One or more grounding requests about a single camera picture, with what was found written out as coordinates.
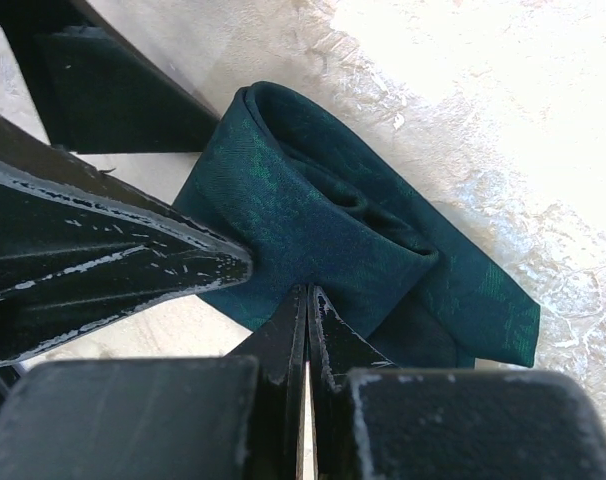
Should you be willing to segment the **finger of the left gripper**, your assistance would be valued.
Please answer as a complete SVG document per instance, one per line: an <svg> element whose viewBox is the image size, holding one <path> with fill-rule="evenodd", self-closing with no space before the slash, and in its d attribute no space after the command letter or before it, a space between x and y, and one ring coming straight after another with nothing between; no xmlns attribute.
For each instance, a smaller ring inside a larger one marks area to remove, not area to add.
<svg viewBox="0 0 606 480"><path fill-rule="evenodd" d="M0 115L0 367L251 273L238 243Z"/></svg>
<svg viewBox="0 0 606 480"><path fill-rule="evenodd" d="M200 152L217 126L87 1L0 1L0 27L55 147Z"/></svg>

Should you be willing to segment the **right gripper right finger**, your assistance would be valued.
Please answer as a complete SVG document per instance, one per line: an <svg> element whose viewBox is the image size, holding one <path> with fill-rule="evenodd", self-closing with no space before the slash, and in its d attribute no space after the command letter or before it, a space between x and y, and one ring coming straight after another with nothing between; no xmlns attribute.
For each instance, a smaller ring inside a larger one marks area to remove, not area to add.
<svg viewBox="0 0 606 480"><path fill-rule="evenodd" d="M395 364L341 319L321 287L311 285L308 294L316 476L348 479L351 469L358 465L348 373L355 368L386 369Z"/></svg>

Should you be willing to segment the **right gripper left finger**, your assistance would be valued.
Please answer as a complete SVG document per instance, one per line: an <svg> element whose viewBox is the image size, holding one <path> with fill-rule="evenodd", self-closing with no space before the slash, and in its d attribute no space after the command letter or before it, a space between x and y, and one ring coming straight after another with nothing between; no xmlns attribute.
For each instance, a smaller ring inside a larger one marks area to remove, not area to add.
<svg viewBox="0 0 606 480"><path fill-rule="evenodd" d="M307 301L294 286L271 318L232 350L260 371L248 434L247 479L300 479L303 473Z"/></svg>

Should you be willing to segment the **dark green tie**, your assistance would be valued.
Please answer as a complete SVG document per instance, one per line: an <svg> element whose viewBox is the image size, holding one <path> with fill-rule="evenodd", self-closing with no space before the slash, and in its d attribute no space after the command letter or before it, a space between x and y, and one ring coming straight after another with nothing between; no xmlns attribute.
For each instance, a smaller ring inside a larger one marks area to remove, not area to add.
<svg viewBox="0 0 606 480"><path fill-rule="evenodd" d="M336 117L278 84L240 89L175 199L253 255L204 300L255 330L295 285L402 367L530 367L539 305Z"/></svg>

